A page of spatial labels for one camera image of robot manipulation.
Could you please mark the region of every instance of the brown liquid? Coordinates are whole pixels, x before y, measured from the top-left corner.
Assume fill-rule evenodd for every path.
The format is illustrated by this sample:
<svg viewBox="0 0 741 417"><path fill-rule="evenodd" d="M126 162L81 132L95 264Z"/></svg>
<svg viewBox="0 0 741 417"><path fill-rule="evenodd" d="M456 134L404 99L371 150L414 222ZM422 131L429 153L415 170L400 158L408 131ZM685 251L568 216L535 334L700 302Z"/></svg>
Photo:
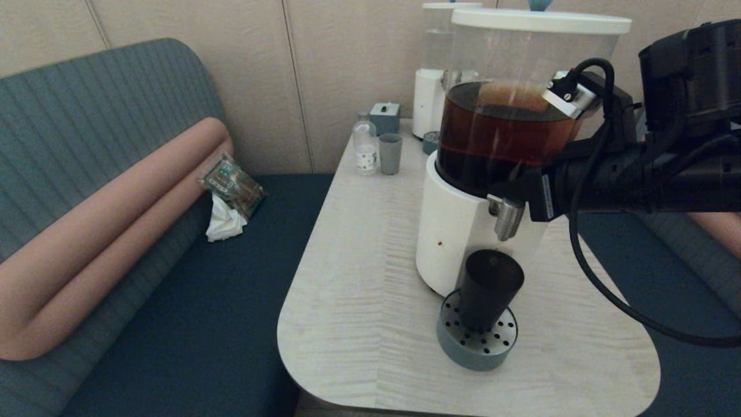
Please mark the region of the brown liquid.
<svg viewBox="0 0 741 417"><path fill-rule="evenodd" d="M438 174L479 197L493 183L547 164L581 125L549 105L538 89L492 85L469 82L448 91L437 150Z"/></svg>

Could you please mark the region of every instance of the black cup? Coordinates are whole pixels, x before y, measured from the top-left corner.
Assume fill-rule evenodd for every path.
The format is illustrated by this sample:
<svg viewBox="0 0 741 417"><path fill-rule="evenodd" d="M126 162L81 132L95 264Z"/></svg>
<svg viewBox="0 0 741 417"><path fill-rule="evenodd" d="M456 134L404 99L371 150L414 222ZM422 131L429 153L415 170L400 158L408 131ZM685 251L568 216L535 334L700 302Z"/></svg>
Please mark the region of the black cup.
<svg viewBox="0 0 741 417"><path fill-rule="evenodd" d="M524 282L522 267L509 255L491 249L472 253L461 285L463 325L479 332L491 328Z"/></svg>

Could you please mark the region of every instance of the gray cup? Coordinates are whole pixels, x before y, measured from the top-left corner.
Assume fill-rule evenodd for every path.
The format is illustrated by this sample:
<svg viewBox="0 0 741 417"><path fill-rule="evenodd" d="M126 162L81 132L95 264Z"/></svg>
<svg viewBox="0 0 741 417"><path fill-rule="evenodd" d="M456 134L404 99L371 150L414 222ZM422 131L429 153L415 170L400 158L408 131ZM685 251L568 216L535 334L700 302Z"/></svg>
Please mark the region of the gray cup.
<svg viewBox="0 0 741 417"><path fill-rule="evenodd" d="M402 137L398 134L383 134L378 138L381 157L381 173L394 175L399 172L402 159Z"/></svg>

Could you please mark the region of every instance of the perforated drip tray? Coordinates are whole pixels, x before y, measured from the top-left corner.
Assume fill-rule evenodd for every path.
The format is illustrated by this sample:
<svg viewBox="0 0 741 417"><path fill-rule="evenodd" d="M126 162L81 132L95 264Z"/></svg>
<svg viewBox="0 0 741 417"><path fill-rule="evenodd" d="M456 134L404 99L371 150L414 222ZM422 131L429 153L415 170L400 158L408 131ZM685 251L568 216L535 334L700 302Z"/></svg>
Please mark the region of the perforated drip tray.
<svg viewBox="0 0 741 417"><path fill-rule="evenodd" d="M507 308L502 317L486 329L469 329L459 316L460 292L442 302L437 323L437 340L457 364L470 370L492 370L504 362L517 340L517 321Z"/></svg>

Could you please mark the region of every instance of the glass bottle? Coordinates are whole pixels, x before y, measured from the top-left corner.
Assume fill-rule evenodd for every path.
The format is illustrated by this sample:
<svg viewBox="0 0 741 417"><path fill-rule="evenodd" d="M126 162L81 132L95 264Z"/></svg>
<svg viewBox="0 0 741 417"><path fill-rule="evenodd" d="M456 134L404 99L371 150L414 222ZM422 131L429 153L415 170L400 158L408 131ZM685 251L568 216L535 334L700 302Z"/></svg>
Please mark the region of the glass bottle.
<svg viewBox="0 0 741 417"><path fill-rule="evenodd" d="M371 122L371 117L367 111L359 112L358 119L358 122L353 126L355 167L358 174L373 175L378 167L376 126Z"/></svg>

